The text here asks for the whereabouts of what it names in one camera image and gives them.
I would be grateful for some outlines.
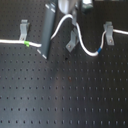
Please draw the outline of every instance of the cable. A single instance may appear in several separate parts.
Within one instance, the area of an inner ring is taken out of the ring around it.
[[[121,31],[121,30],[113,29],[113,32],[128,35],[128,32],[126,32],[126,31]]]
[[[81,31],[80,31],[80,27],[79,27],[79,24],[77,23],[76,24],[76,27],[77,27],[77,30],[78,30],[78,36],[79,36],[79,40],[80,40],[80,44],[81,44],[81,47],[83,48],[83,50],[90,56],[97,56],[99,54],[99,52],[101,51],[101,49],[103,48],[103,45],[104,45],[104,35],[106,33],[106,31],[103,32],[102,34],[102,41],[101,41],[101,46],[100,48],[98,49],[98,51],[96,52],[90,52],[86,49],[86,47],[84,46],[84,43],[83,43],[83,40],[82,40],[82,37],[81,37]]]
[[[59,22],[59,24],[58,24],[58,26],[57,26],[57,28],[56,28],[54,34],[53,34],[52,37],[51,37],[51,40],[56,36],[56,34],[58,33],[58,31],[59,31],[59,29],[60,29],[62,23],[63,23],[67,18],[73,19],[73,16],[72,16],[71,14],[67,14],[67,15],[65,15],[65,16],[60,20],[60,22]],[[98,51],[92,53],[92,52],[89,52],[89,51],[86,49],[86,47],[84,46],[83,40],[82,40],[82,38],[81,38],[80,27],[79,27],[79,24],[78,24],[78,23],[76,23],[76,27],[77,27],[77,31],[78,31],[78,36],[79,36],[80,44],[81,44],[81,47],[83,48],[83,50],[84,50],[88,55],[90,55],[90,56],[97,56],[97,55],[99,54],[99,52],[101,51],[101,49],[103,48],[103,44],[104,44],[104,35],[105,35],[106,32],[103,32],[103,34],[102,34],[102,42],[101,42],[100,48],[98,49]]]
[[[0,40],[0,43],[8,43],[8,44],[25,44],[27,46],[41,47],[41,44],[29,42],[29,41],[20,41],[20,40]]]
[[[65,16],[60,20],[60,22],[59,22],[59,24],[58,24],[58,26],[57,26],[57,28],[56,28],[54,34],[53,34],[52,37],[51,37],[51,40],[56,36],[56,34],[58,33],[58,31],[59,31],[61,25],[63,24],[63,22],[64,22],[67,18],[73,19],[73,16],[72,16],[71,14],[67,14],[67,15],[65,15]]]

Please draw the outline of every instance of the clamp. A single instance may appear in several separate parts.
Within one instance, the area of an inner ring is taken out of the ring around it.
[[[28,20],[21,20],[21,24],[20,24],[21,35],[19,40],[23,40],[23,41],[26,40],[29,26],[30,26],[30,23],[28,23]]]
[[[106,31],[107,44],[114,45],[112,22],[106,22],[106,24],[104,24],[104,30]]]

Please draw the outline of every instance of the white cable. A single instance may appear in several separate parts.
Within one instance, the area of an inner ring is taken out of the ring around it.
[[[99,54],[98,51],[96,52],[89,52],[86,47],[84,46],[84,43],[82,41],[82,37],[81,37],[81,31],[80,31],[80,27],[79,27],[79,24],[77,23],[76,24],[76,27],[77,27],[77,30],[78,30],[78,36],[79,36],[79,40],[80,40],[80,44],[81,44],[81,47],[83,48],[83,50],[90,56],[97,56]],[[101,46],[100,46],[100,50],[103,48],[103,44],[104,44],[104,35],[105,35],[106,31],[103,32],[102,34],[102,41],[101,41]]]
[[[128,32],[126,32],[126,31],[121,31],[121,30],[113,29],[113,32],[128,35]]]
[[[25,41],[20,41],[20,40],[0,40],[0,43],[8,43],[8,44],[25,44]],[[41,44],[29,42],[30,46],[34,47],[41,47]]]
[[[37,44],[37,43],[33,43],[33,42],[29,42],[29,45],[30,46],[34,46],[34,47],[37,47],[37,48],[39,48],[39,47],[42,46],[42,44]]]
[[[58,24],[58,26],[57,26],[57,28],[56,28],[54,34],[53,34],[52,37],[51,37],[51,40],[56,36],[56,34],[58,33],[58,31],[59,31],[59,29],[60,29],[62,23],[63,23],[67,18],[73,19],[73,16],[72,16],[71,14],[67,14],[67,15],[65,15],[65,16],[60,20],[60,22],[59,22],[59,24]]]

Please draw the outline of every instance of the metal bracket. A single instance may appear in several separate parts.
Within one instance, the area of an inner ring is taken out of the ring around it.
[[[72,50],[76,47],[76,45],[79,43],[79,38],[78,38],[78,32],[77,29],[74,28],[73,31],[71,31],[71,40],[70,42],[66,45],[66,48],[69,52],[72,52]]]
[[[20,24],[21,35],[19,40],[26,40],[29,26],[30,23],[28,23],[28,20],[21,20],[21,24]]]
[[[106,31],[107,44],[114,45],[112,22],[106,22],[106,24],[104,24],[104,30]]]

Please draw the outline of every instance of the green object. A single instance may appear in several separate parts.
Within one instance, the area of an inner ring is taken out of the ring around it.
[[[24,44],[29,47],[29,41],[24,41]]]

